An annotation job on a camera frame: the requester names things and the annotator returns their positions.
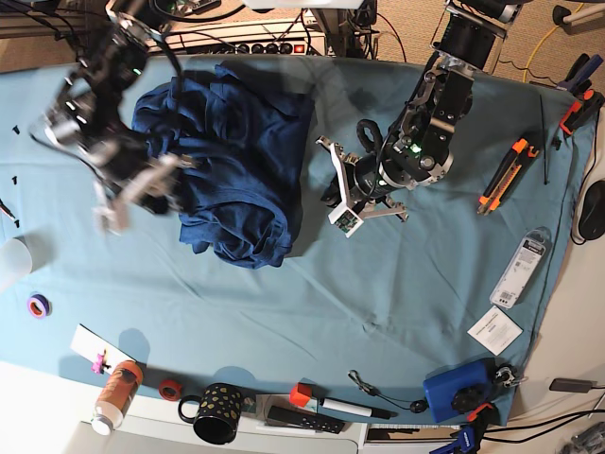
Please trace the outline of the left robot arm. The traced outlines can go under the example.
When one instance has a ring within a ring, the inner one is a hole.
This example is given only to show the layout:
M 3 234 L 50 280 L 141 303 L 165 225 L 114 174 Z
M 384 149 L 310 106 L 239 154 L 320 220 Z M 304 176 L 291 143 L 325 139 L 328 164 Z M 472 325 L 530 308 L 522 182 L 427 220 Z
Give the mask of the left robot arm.
M 494 42 L 506 39 L 522 7 L 520 1 L 446 2 L 448 24 L 403 110 L 386 131 L 370 119 L 357 123 L 365 155 L 318 138 L 336 171 L 321 198 L 332 225 L 351 236 L 370 218 L 406 220 L 406 208 L 392 193 L 431 185 L 448 173 L 449 146 L 472 106 L 475 74 L 484 69 Z

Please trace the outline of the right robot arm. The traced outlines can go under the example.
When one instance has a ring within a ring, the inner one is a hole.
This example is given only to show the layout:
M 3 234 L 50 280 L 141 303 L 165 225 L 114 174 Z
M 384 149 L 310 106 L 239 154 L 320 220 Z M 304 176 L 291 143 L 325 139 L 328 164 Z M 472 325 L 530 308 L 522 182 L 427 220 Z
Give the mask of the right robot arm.
M 110 26 L 92 55 L 80 61 L 43 117 L 42 146 L 73 157 L 95 177 L 99 213 L 117 218 L 131 204 L 164 215 L 182 209 L 179 177 L 193 165 L 172 152 L 152 154 L 159 127 L 128 127 L 119 108 L 146 69 L 148 41 L 166 54 L 182 87 L 182 67 L 165 39 L 174 22 L 171 1 L 111 1 Z

